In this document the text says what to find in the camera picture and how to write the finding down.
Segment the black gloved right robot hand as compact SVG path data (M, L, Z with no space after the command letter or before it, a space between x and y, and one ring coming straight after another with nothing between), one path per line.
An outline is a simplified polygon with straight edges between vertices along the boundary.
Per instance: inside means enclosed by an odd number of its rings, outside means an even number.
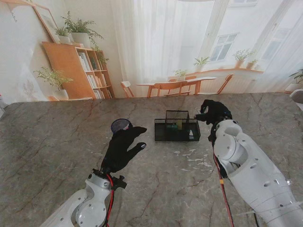
M209 125L232 119L232 114L223 103L205 99L201 105L200 114L196 114L194 118Z

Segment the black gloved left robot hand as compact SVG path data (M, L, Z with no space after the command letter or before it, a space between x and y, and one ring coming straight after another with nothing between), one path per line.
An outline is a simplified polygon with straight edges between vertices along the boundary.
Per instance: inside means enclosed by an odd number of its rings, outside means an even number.
M146 147L146 143L139 142L132 149L129 149L134 139L146 131L146 128L136 126L115 133L102 161L102 172L105 174L116 173L126 167L130 160Z

